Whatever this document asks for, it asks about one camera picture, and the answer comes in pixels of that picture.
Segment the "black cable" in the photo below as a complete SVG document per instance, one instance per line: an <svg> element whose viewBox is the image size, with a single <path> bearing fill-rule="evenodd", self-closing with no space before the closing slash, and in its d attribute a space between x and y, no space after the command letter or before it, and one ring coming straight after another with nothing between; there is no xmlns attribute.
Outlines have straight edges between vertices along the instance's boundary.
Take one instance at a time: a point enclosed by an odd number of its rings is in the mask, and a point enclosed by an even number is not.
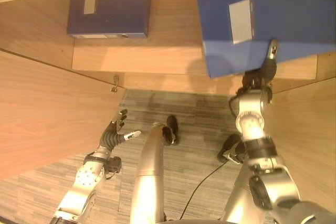
<svg viewBox="0 0 336 224"><path fill-rule="evenodd" d="M199 186L200 186L200 185L201 185L207 178L209 178L209 177L210 177L211 175L213 175L216 171L218 171L223 165L225 165L227 161L228 161L228 160L226 160L226 161L225 161L224 163L222 163L219 167L217 167L216 169L214 169L208 176L206 176L205 178L203 178L203 180L196 186L196 188L195 188L195 190L193 191L193 193L191 194L191 196L190 196L190 198L189 198L187 204L185 205L185 208L184 208L184 210L183 210L183 212L182 212L182 214L181 214L180 220L182 220L182 217L183 217L183 215L184 215L184 213L185 213L185 211L186 211L186 209L187 209L187 207L188 207L190 201L192 200L192 198L193 198L195 192L196 192L197 189L199 188Z"/></svg>
<svg viewBox="0 0 336 224"><path fill-rule="evenodd" d="M234 97L231 97L230 100L229 100L229 109L230 109L230 112L231 112L231 115L234 117L234 118L237 118L237 115L236 113L233 111L233 108L232 108L232 102L234 100L236 100L238 98L237 95L235 95Z"/></svg>

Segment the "gray carpet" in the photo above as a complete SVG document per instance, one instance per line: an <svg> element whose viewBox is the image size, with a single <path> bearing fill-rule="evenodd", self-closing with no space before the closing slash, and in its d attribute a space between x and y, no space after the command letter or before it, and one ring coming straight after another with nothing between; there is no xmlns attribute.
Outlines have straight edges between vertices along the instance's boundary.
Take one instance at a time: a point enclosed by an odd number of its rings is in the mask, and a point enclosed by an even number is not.
<svg viewBox="0 0 336 224"><path fill-rule="evenodd" d="M129 111L123 131L139 129L143 135L113 151L122 159L122 172L104 185L87 223L129 223L145 136L154 122L164 123L170 114L178 119L180 143L164 151L165 213L168 219L178 219L196 185L220 165L216 155L223 142L236 132L227 102L227 97L218 95L128 90L120 105ZM49 223L83 158L84 154L1 181L0 216L18 224ZM239 169L227 163L206 180L184 218L220 218Z"/></svg>

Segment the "white label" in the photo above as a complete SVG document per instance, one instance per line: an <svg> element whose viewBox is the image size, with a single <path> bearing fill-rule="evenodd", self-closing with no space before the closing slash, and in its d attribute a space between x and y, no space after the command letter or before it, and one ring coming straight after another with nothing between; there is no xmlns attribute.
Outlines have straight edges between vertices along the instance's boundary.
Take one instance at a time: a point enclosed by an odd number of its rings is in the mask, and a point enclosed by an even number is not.
<svg viewBox="0 0 336 224"><path fill-rule="evenodd" d="M96 0L84 1L84 14L93 14L96 12Z"/></svg>
<svg viewBox="0 0 336 224"><path fill-rule="evenodd" d="M250 0L229 5L233 44L252 39Z"/></svg>

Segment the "wooden wall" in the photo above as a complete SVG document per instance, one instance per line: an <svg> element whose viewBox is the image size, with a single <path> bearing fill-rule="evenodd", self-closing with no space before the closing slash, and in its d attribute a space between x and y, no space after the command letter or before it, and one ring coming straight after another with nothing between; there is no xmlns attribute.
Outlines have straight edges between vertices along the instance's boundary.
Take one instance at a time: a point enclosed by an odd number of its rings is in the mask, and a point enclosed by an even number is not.
<svg viewBox="0 0 336 224"><path fill-rule="evenodd" d="M275 94L265 120L302 199L336 212L336 78Z"/></svg>
<svg viewBox="0 0 336 224"><path fill-rule="evenodd" d="M72 70L74 39L67 35L70 0L0 3L0 49ZM114 74L76 71L113 83Z"/></svg>
<svg viewBox="0 0 336 224"><path fill-rule="evenodd" d="M98 145L124 90L0 51L0 179Z"/></svg>

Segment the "black rubber joint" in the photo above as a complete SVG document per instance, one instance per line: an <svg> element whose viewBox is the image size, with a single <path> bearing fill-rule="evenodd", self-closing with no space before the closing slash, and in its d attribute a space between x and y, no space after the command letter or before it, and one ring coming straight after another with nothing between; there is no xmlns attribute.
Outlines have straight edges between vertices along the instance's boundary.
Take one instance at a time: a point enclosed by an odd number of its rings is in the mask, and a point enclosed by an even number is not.
<svg viewBox="0 0 336 224"><path fill-rule="evenodd" d="M263 137L245 142L249 158L262 158L277 156L277 150L271 137Z"/></svg>

